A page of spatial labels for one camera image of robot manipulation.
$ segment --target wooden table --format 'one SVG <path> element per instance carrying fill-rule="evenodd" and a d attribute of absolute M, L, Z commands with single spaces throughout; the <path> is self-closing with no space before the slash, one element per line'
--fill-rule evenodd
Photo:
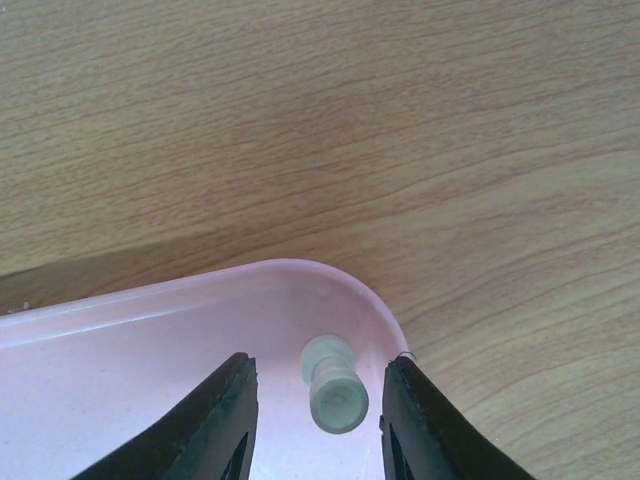
<path fill-rule="evenodd" d="M 638 478 L 638 2 L 3 7 L 3 313 L 330 263 L 533 475 Z"/>

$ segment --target plastic cap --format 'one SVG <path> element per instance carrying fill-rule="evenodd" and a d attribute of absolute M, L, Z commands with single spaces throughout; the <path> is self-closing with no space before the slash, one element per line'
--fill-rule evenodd
<path fill-rule="evenodd" d="M 353 348 L 334 335 L 317 337 L 305 347 L 301 364 L 303 378 L 311 386 L 311 416 L 318 427 L 341 434 L 360 425 L 369 396 L 355 373 Z"/>

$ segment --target wood grain surface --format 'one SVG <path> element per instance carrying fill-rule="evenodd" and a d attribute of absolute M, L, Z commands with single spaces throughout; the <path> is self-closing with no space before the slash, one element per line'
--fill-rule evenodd
<path fill-rule="evenodd" d="M 0 311 L 273 257 L 539 479 L 640 475 L 640 3 L 4 0 Z"/>

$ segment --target small translucent plastic piece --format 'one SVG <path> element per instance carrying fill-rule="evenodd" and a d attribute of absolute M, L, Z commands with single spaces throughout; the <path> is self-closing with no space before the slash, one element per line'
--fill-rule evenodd
<path fill-rule="evenodd" d="M 316 425 L 333 434 L 360 425 L 369 409 L 369 395 L 356 374 L 357 356 L 351 345 L 336 335 L 322 335 L 306 345 L 300 362 Z"/>

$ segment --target pink plastic tray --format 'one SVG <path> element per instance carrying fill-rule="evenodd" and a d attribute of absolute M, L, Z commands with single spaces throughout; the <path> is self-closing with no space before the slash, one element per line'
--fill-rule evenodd
<path fill-rule="evenodd" d="M 311 419 L 300 353 L 334 333 L 358 353 L 364 422 Z M 236 351 L 256 358 L 251 479 L 383 479 L 387 362 L 408 350 L 364 284 L 326 265 L 271 260 L 0 318 L 0 478 L 69 479 L 157 421 Z"/>

